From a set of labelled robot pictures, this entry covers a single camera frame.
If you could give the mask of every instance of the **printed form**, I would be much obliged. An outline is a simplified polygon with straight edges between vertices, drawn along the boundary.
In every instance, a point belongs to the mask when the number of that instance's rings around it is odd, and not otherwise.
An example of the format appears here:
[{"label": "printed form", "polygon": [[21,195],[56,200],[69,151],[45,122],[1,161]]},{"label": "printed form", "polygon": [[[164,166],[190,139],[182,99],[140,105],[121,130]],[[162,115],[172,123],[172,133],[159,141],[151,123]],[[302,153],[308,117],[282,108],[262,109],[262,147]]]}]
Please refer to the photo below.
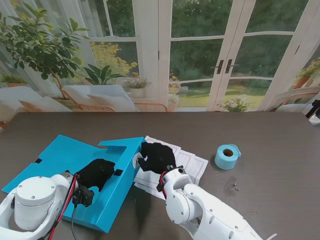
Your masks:
[{"label": "printed form", "polygon": [[[207,167],[208,160],[201,157],[195,156],[193,153],[181,150],[181,147],[172,145],[170,143],[151,138],[149,136],[145,137],[148,143],[160,143],[170,147],[175,156],[176,166],[183,166],[185,172],[190,175],[191,181],[198,185],[200,178],[204,174]],[[147,193],[150,193],[158,198],[165,199],[162,192],[158,192],[157,185],[159,183],[160,174],[156,174],[152,171],[142,171],[140,168],[135,179],[135,186],[140,188]]]}]

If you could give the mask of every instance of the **table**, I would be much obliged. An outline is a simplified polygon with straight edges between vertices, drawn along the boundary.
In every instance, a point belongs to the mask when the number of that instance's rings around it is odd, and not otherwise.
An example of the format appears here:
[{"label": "table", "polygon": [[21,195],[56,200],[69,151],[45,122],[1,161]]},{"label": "table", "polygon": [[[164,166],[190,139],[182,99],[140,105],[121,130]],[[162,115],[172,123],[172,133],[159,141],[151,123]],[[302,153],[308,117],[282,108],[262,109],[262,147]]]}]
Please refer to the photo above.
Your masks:
[{"label": "table", "polygon": [[[266,239],[320,238],[320,133],[302,113],[19,113],[0,133],[0,187],[62,134],[96,146],[102,140],[150,137],[211,160],[200,186],[240,214]],[[218,169],[218,146],[236,144],[242,158]],[[6,195],[0,193],[0,201]],[[164,201],[131,187],[109,234],[82,226],[79,240],[191,240],[166,214]],[[73,239],[62,221],[54,239]]]}]

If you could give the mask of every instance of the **blue folder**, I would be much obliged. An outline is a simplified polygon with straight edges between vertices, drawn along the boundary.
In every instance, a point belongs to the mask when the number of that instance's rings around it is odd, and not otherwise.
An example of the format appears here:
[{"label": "blue folder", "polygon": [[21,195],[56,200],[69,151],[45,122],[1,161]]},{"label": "blue folder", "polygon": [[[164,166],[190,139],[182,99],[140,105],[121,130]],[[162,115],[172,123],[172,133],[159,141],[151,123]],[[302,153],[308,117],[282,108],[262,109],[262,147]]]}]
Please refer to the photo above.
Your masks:
[{"label": "blue folder", "polygon": [[[133,157],[140,152],[143,142],[144,137],[109,140],[99,143],[99,146],[106,148],[98,148],[58,135],[38,160],[24,169],[2,191],[8,194],[23,180],[31,177],[50,178],[66,170],[74,174],[95,159],[114,162],[114,170],[122,170],[122,174],[108,179],[101,192],[97,187],[90,188],[94,191],[92,205],[78,205],[74,219],[76,224],[108,233],[139,170],[139,167],[133,165]],[[63,215],[64,220],[71,221],[73,208],[74,205],[69,204]]]}]

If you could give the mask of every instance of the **tape roll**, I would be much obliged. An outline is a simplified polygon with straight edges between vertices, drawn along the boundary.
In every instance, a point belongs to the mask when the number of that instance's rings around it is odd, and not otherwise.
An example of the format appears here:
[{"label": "tape roll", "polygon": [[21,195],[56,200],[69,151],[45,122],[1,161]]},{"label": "tape roll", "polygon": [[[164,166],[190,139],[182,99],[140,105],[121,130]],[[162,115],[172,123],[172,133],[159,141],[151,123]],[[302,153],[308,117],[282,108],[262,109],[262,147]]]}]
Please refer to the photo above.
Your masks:
[{"label": "tape roll", "polygon": [[223,170],[230,170],[234,168],[238,158],[240,157],[241,152],[236,145],[224,144],[218,147],[214,162],[219,168]]}]

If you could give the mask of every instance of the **french door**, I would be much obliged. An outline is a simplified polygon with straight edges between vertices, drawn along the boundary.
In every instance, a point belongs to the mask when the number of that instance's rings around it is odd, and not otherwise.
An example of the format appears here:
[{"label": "french door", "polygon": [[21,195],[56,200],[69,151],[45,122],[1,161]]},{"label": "french door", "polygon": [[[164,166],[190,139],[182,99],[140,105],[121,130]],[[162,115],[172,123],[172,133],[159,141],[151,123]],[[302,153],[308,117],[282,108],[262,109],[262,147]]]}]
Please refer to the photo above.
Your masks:
[{"label": "french door", "polygon": [[237,96],[245,99],[247,111],[263,110],[319,3],[159,1],[159,79],[169,78],[160,96],[166,87],[186,111],[223,111],[223,103]]}]

